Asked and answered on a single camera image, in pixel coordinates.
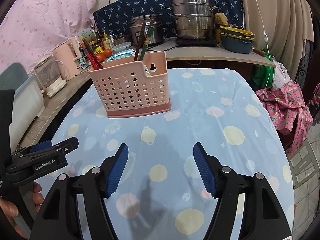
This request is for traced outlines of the left hand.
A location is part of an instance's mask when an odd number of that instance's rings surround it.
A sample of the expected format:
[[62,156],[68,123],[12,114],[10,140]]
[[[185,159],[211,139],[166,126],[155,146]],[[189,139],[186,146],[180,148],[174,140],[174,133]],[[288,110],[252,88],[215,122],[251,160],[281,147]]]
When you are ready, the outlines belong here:
[[[41,194],[42,187],[40,184],[34,182],[33,183],[33,201],[35,205],[36,213],[39,212],[41,205],[44,201],[44,197]],[[1,198],[1,209],[3,210],[5,216],[7,217],[10,224],[13,226],[15,231],[24,239],[27,237],[24,235],[22,230],[17,226],[16,222],[14,221],[14,218],[19,215],[18,208],[12,203],[9,202],[3,198]]]

